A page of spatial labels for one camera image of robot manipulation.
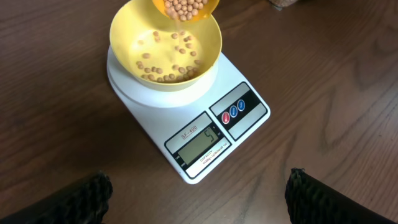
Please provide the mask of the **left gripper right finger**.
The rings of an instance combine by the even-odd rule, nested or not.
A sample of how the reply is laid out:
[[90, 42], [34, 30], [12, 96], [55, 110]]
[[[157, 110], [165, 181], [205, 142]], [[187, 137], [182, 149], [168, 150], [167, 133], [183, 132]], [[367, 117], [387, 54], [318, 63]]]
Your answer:
[[285, 188], [292, 224], [395, 224], [338, 191], [293, 168]]

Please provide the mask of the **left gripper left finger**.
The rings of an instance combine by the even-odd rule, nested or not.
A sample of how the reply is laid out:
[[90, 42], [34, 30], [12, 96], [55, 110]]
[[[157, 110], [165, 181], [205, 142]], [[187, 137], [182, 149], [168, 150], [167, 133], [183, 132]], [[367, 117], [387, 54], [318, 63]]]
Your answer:
[[113, 186], [102, 171], [1, 219], [2, 224], [102, 224]]

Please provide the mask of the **yellow measuring scoop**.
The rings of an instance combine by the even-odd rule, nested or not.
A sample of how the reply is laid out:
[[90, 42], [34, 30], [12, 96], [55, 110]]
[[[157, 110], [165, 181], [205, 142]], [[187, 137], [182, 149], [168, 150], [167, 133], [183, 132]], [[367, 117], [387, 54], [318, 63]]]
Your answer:
[[163, 15], [182, 22], [209, 18], [219, 2], [219, 0], [152, 0]]

